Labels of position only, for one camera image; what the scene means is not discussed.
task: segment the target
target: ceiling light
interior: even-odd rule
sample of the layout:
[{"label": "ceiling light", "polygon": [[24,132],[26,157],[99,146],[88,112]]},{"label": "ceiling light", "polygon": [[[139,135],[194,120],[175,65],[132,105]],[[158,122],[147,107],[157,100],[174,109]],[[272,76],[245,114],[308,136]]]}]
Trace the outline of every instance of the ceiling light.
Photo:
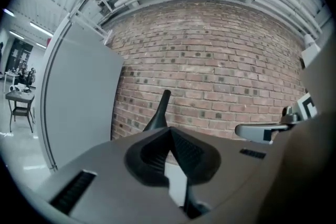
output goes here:
[{"label": "ceiling light", "polygon": [[49,33],[48,31],[45,31],[44,29],[42,29],[41,27],[37,26],[36,24],[30,22],[30,25],[33,26],[34,28],[36,28],[37,30],[41,31],[42,33],[48,35],[49,37],[53,37],[53,35],[51,33]]},{"label": "ceiling light", "polygon": [[38,46],[40,46],[40,47],[42,47],[42,48],[44,48],[44,49],[47,48],[47,47],[45,47],[45,46],[43,46],[43,45],[41,45],[41,44],[39,44],[39,43],[36,43],[36,45],[38,45]]},{"label": "ceiling light", "polygon": [[16,37],[18,37],[18,38],[20,38],[20,39],[25,39],[24,37],[22,37],[22,36],[20,36],[20,35],[18,35],[18,34],[16,34],[16,33],[14,33],[14,32],[12,32],[12,31],[9,31],[12,35],[14,35],[14,36],[16,36]]},{"label": "ceiling light", "polygon": [[3,11],[13,17],[15,17],[14,13],[12,13],[11,11],[9,11],[7,8],[4,8]]}]

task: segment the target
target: black table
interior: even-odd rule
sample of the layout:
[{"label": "black table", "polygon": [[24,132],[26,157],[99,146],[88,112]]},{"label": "black table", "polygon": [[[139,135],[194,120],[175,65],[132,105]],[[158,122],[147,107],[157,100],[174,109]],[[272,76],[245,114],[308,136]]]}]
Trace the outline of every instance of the black table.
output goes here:
[{"label": "black table", "polygon": [[[35,96],[31,93],[19,92],[19,91],[16,91],[16,90],[11,91],[11,92],[6,94],[5,98],[8,100],[9,108],[11,110],[11,117],[10,117],[10,122],[9,122],[10,132],[12,132],[12,126],[11,126],[12,116],[14,116],[14,121],[15,121],[15,116],[26,116],[28,118],[28,123],[29,123],[30,129],[31,129],[31,132],[33,132],[33,128],[31,127],[32,125],[31,125],[30,119],[29,119],[29,113],[32,116],[31,111],[30,111],[30,107],[32,105],[34,97]],[[11,100],[14,101],[14,109],[13,110],[12,110],[12,107],[11,107]],[[27,107],[24,108],[24,107],[21,107],[21,106],[17,106],[16,102],[26,103]]]}]

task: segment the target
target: gray partition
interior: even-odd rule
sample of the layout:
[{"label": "gray partition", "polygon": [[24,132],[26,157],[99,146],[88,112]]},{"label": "gray partition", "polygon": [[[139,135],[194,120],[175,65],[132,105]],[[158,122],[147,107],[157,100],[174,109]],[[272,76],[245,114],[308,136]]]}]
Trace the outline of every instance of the gray partition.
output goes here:
[{"label": "gray partition", "polygon": [[47,49],[37,90],[38,135],[49,168],[110,140],[123,64],[91,29],[66,19],[60,27]]}]

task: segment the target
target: vent slot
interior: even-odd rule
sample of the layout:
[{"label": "vent slot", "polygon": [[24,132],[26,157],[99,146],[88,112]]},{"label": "vent slot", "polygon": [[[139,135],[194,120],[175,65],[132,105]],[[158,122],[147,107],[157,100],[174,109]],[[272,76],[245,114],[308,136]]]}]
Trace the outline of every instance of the vent slot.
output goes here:
[{"label": "vent slot", "polygon": [[266,156],[266,153],[248,150],[247,148],[242,148],[239,152],[258,159],[263,159]]},{"label": "vent slot", "polygon": [[81,171],[57,196],[51,201],[51,205],[59,211],[69,214],[79,198],[89,187],[95,174]]}]

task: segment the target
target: shiny floor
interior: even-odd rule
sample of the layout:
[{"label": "shiny floor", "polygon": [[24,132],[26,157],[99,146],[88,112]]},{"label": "shiny floor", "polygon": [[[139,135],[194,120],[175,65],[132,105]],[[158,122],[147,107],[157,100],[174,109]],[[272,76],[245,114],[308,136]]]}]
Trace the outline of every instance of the shiny floor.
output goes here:
[{"label": "shiny floor", "polygon": [[[12,132],[9,131],[10,109],[3,92],[4,81],[0,80],[0,152],[11,175],[32,190],[50,175],[43,158],[36,126],[33,133],[26,117],[16,117],[12,120]],[[8,92],[10,83],[6,83]]]}]

